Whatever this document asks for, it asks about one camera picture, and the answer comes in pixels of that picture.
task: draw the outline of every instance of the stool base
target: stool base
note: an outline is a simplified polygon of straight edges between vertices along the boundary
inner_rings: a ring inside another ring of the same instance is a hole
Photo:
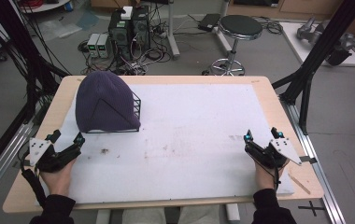
[[[245,68],[238,61],[229,62],[229,59],[218,59],[210,65],[210,70],[215,76],[234,76],[239,72],[239,76],[245,75]]]

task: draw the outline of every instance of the black stand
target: black stand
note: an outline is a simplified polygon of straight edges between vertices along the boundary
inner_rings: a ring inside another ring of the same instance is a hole
[[[27,103],[0,139],[1,155],[22,123],[28,122],[35,114],[36,103],[40,97],[53,95],[57,91],[59,84],[55,81],[54,75],[59,77],[69,75],[41,56],[20,17],[8,0],[0,0],[0,24],[5,29],[15,49],[12,49],[1,36],[0,44],[13,59],[17,69],[27,82]]]
[[[23,73],[27,81],[27,114],[26,120],[29,120],[35,113],[36,102],[41,95],[54,94],[59,84],[55,81],[53,74],[59,77],[69,76],[65,71],[48,63],[38,51],[35,43],[30,37],[27,29],[22,24],[20,17],[15,12],[13,6],[8,0],[0,0],[0,24],[8,34],[12,45],[18,52],[18,57],[25,62],[26,67]],[[6,47],[7,53],[14,57],[9,50],[6,42],[0,37],[0,43]]]
[[[325,58],[332,53],[335,43],[337,43],[354,19],[355,0],[345,0],[335,12],[329,25],[314,48],[309,52],[302,66],[290,76],[273,83],[274,89],[289,82],[291,83],[286,91],[280,95],[280,100],[285,101],[288,105],[294,105],[298,95],[303,92],[299,125],[304,134],[307,134],[306,118],[312,78]]]

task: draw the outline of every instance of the black stool seat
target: black stool seat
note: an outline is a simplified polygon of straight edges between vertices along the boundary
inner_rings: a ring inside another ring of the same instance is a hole
[[[231,15],[221,18],[220,30],[232,38],[253,40],[262,34],[263,28],[251,17]]]

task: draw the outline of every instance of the person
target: person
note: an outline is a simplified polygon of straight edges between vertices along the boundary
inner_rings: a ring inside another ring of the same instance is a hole
[[[253,195],[256,211],[253,214],[252,224],[295,224],[291,211],[287,208],[279,207],[277,193],[275,191],[275,180],[271,176],[274,171],[263,168],[258,162],[256,166],[256,184],[258,191]]]
[[[41,216],[33,217],[30,224],[74,224],[70,217],[76,201],[69,198],[70,173],[76,159],[69,162],[62,170],[55,173],[41,172],[41,178],[49,189]]]
[[[76,160],[69,162],[56,173],[40,173],[50,195],[41,216],[33,217],[30,224],[73,224],[70,213],[75,201],[68,197],[71,170]],[[295,224],[291,211],[280,207],[277,202],[274,178],[271,170],[264,169],[255,162],[255,180],[258,191],[253,195],[256,211],[252,224]],[[122,215],[122,223],[166,223],[163,208],[126,209]],[[219,206],[185,206],[181,208],[179,224],[219,223]]]

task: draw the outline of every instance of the black wire frame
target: black wire frame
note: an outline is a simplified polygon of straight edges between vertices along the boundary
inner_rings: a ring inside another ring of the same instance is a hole
[[[132,95],[134,97],[133,100],[133,104],[134,104],[134,115],[137,117],[138,120],[140,120],[140,109],[142,106],[142,100],[140,100],[140,98],[132,91]],[[128,123],[130,123],[131,125],[134,125],[133,123],[130,122],[129,119],[127,119],[118,109],[116,109],[113,105],[109,104],[108,102],[106,102],[103,99],[99,99],[98,102],[96,103],[97,105],[103,102],[105,104],[107,104],[111,109],[113,109],[119,116],[121,116],[125,121],[127,121]],[[121,130],[121,131],[88,131],[86,133],[137,133],[139,132],[139,127],[135,128],[135,129],[129,129],[129,130]]]

